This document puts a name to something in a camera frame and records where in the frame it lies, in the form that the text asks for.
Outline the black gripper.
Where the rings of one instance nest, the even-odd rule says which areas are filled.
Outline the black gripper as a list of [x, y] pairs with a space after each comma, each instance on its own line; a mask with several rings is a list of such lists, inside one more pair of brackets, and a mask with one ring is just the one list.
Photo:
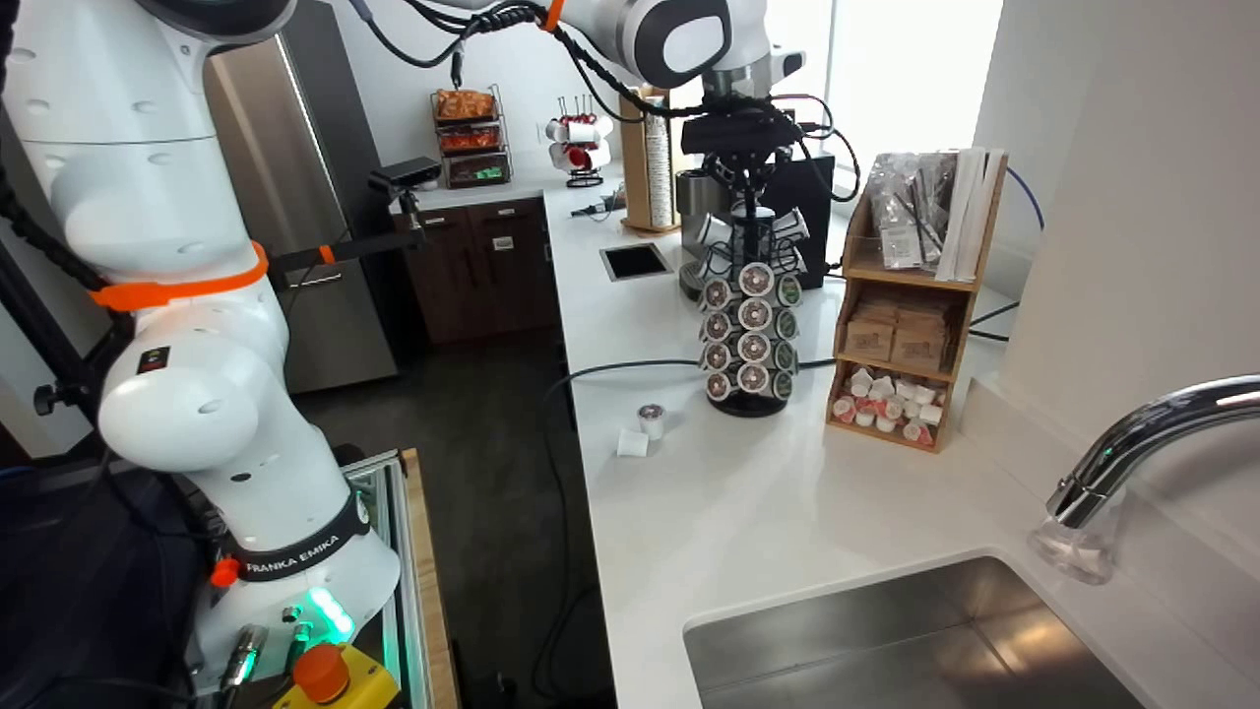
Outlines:
[[795, 139], [799, 126], [773, 101], [713, 105], [683, 126], [683, 150], [698, 152], [704, 168], [759, 168]]

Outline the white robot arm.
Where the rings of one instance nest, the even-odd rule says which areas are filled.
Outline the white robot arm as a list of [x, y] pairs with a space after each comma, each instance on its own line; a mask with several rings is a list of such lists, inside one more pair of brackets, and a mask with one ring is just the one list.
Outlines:
[[205, 64], [294, 0], [4, 0], [4, 110], [88, 300], [131, 322], [96, 424], [137, 469], [189, 482], [236, 574], [192, 616], [215, 687], [249, 633], [345, 647], [391, 602], [399, 553], [289, 392], [289, 320], [205, 98]]

